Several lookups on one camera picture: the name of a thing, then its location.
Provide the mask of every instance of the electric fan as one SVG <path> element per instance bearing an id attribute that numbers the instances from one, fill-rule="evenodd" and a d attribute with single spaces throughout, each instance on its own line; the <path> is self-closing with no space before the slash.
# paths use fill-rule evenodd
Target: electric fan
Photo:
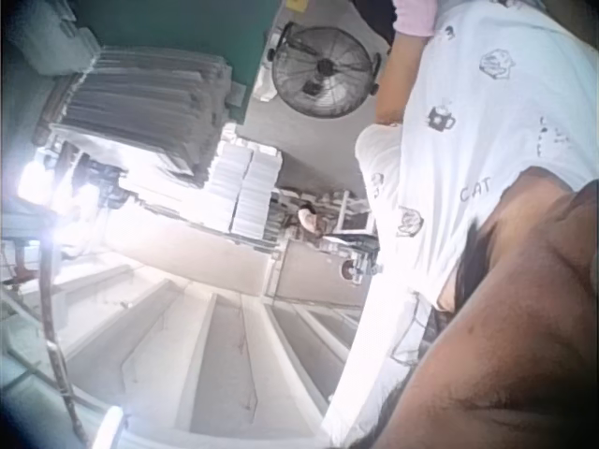
<path id="1" fill-rule="evenodd" d="M 283 101 L 311 117 L 343 117 L 378 90 L 381 55 L 371 59 L 362 44 L 339 28 L 301 28 L 289 22 L 267 59 Z"/>

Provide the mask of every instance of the green wall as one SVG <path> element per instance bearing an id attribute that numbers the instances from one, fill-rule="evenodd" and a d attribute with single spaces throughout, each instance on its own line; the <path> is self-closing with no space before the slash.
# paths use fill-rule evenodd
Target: green wall
<path id="1" fill-rule="evenodd" d="M 260 57 L 281 0 L 74 0 L 79 26 L 103 45 L 165 47 L 225 57 L 247 86 L 242 122 Z"/>

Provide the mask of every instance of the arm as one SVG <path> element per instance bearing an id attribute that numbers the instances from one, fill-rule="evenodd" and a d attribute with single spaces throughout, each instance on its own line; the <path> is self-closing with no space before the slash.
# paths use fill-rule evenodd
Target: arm
<path id="1" fill-rule="evenodd" d="M 400 123 L 408 102 L 420 59 L 429 37 L 434 34 L 437 0 L 393 0 L 397 31 L 391 54 L 380 81 L 376 100 L 376 122 Z"/>
<path id="2" fill-rule="evenodd" d="M 397 34 L 387 65 L 379 82 L 376 95 L 376 122 L 392 124 L 403 122 L 408 102 L 420 67 L 427 37 Z"/>

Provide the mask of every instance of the hair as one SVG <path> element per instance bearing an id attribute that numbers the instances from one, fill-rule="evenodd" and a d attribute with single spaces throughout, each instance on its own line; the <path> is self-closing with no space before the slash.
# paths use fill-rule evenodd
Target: hair
<path id="1" fill-rule="evenodd" d="M 299 210 L 308 210 L 311 214 L 316 215 L 316 209 L 314 208 L 314 206 L 312 205 L 312 203 L 304 203 Z"/>
<path id="2" fill-rule="evenodd" d="M 489 273 L 489 250 L 492 242 L 494 228 L 485 235 L 481 235 L 480 229 L 476 221 L 474 221 L 468 229 L 468 237 L 466 238 L 466 247 L 461 255 L 460 263 L 456 276 L 456 291 L 455 291 L 455 312 L 452 318 L 456 316 L 466 304 L 470 296 L 475 292 L 478 285 L 482 283 Z M 397 405 L 402 397 L 403 390 L 410 382 L 412 374 L 416 370 L 417 362 L 410 368 L 407 376 L 403 379 L 387 396 L 381 407 L 381 412 L 378 421 L 374 427 L 362 438 L 352 442 L 348 449 L 370 449 L 379 439 L 385 427 L 391 419 L 391 415 L 395 412 Z"/>

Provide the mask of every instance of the white wall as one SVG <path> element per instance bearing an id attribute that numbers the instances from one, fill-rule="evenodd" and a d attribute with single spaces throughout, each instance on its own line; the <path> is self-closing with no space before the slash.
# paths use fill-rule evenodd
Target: white wall
<path id="1" fill-rule="evenodd" d="M 249 246 L 133 205 L 111 213 L 105 242 L 145 265 L 251 296 L 261 294 L 269 259 Z"/>
<path id="2" fill-rule="evenodd" d="M 342 279 L 343 259 L 296 241 L 290 241 L 276 296 L 344 306 L 363 306 L 370 279 L 355 286 Z"/>

